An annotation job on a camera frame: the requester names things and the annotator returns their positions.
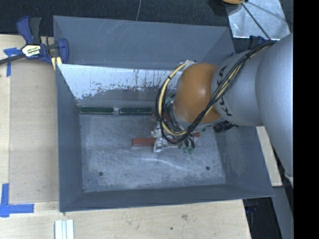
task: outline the blue tape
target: blue tape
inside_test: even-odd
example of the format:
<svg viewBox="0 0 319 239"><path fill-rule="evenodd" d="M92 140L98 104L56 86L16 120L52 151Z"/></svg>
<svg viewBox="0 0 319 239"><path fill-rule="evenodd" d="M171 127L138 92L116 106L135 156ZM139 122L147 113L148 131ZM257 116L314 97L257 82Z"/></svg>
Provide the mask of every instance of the blue tape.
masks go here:
<svg viewBox="0 0 319 239"><path fill-rule="evenodd" d="M17 48L4 49L3 52L8 56L8 58L11 57L12 55L22 54L22 51ZM9 77L10 75L11 75L11 62L8 62L6 67L6 76Z"/></svg>
<svg viewBox="0 0 319 239"><path fill-rule="evenodd" d="M34 204L9 204L9 184L2 185L1 203L0 203L0 217L8 218L10 214L15 213L33 213Z"/></svg>

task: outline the blue clamp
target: blue clamp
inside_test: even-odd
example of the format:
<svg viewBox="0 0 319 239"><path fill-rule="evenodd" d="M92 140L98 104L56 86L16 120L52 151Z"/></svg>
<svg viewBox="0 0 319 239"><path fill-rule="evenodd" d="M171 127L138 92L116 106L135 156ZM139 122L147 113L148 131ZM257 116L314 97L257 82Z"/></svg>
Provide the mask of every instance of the blue clamp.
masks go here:
<svg viewBox="0 0 319 239"><path fill-rule="evenodd" d="M38 53L35 55L29 56L24 52L26 59L36 59L52 65L52 56L48 51L48 47L41 43L41 39L39 37L39 25L41 20L42 18L40 17L30 18L29 16L24 16L17 21L16 27L18 29L19 35L24 38L26 44L21 48L21 51L23 51L23 49L30 44L40 46ZM61 60L63 63L66 63L69 58L69 47L67 40L64 38L58 39L58 44L60 48Z"/></svg>
<svg viewBox="0 0 319 239"><path fill-rule="evenodd" d="M9 184L6 183L2 185L0 217L8 218L10 214L34 212L34 204L12 205L12 204L9 204L8 201L9 201Z"/></svg>
<svg viewBox="0 0 319 239"><path fill-rule="evenodd" d="M66 63L69 58L69 46L68 42L65 38L58 39L57 43L51 44L46 46L45 44L41 43L41 38L39 37L39 26L42 18L40 17L33 17L30 18L29 16L22 17L16 23L16 27L19 31L19 34L24 38L25 45L20 49L20 51L16 51L13 49L8 49L9 53L8 58L1 59L0 65L9 63L11 61L26 58L26 59L36 59L43 61L52 65L52 56L50 55L51 49L60 49L60 58L62 63ZM8 65L7 69L7 76L11 74L11 67Z"/></svg>

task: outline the wire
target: wire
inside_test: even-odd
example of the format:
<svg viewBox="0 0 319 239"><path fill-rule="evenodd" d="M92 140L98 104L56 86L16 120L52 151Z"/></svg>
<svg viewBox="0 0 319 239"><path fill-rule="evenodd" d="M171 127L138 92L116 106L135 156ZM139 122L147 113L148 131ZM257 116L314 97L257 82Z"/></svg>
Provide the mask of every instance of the wire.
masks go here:
<svg viewBox="0 0 319 239"><path fill-rule="evenodd" d="M160 129L162 136L172 144L177 144L182 141L189 141L190 140L190 135L192 132L195 130L195 128L198 126L198 124L201 122L201 120L211 111L213 108L214 104L219 100L219 98L224 95L230 87L234 84L236 81L239 72L243 68L244 64L250 60L253 56L255 56L257 53L260 51L270 47L273 45L273 42L267 42L263 43L255 48L253 48L251 51L249 51L245 56L243 56L234 66L233 68L227 73L226 77L222 80L220 85L217 87L217 89L214 91L212 94L212 97L210 101L208 102L207 107L197 116L197 118L194 120L194 122L187 127L187 129L184 130L179 130L179 131L174 131L169 123L164 119L164 106L165 106L165 97L166 97L166 90L168 83L170 80L176 75L178 71L180 71L182 68L186 67L190 61L186 61L185 63L179 65L174 69L174 71L168 76L168 78L164 81L163 85L160 87L157 98L156 98L156 112L157 116L160 121ZM174 137L174 139L169 138L166 136L166 133L170 134L171 136Z"/></svg>
<svg viewBox="0 0 319 239"><path fill-rule="evenodd" d="M139 18L139 15L140 15L141 4L142 4L142 0L140 0L139 9L138 9L138 14L136 15L135 21L138 21L138 18Z"/></svg>

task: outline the wooden board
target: wooden board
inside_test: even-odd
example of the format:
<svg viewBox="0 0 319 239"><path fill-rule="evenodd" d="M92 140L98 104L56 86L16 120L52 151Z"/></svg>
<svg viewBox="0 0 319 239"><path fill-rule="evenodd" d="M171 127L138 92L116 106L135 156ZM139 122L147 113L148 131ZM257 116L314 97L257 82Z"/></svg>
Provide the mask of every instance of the wooden board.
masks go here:
<svg viewBox="0 0 319 239"><path fill-rule="evenodd" d="M266 132L266 129L264 126L258 126L256 127L256 130L265 157L265 162L267 165L271 184L273 187L282 186L283 182L279 174L278 165L275 160L275 154L270 143L268 134Z"/></svg>
<svg viewBox="0 0 319 239"><path fill-rule="evenodd" d="M76 239L250 239L243 202L60 213L58 202L35 204L34 214L0 218L0 239L53 238L56 220L74 220Z"/></svg>
<svg viewBox="0 0 319 239"><path fill-rule="evenodd" d="M1 50L23 45L24 39L19 35L0 36ZM5 71L6 65L2 65L1 83L6 84L0 88L1 111L4 111L0 114L1 118L5 118L2 118L0 128L4 130L1 148L6 148L6 157L3 157L1 165L4 169L8 168L6 160L10 139L9 202L57 201L56 87L53 67L36 60L20 59L12 62L10 77L5 76ZM7 171L0 182L8 182Z"/></svg>

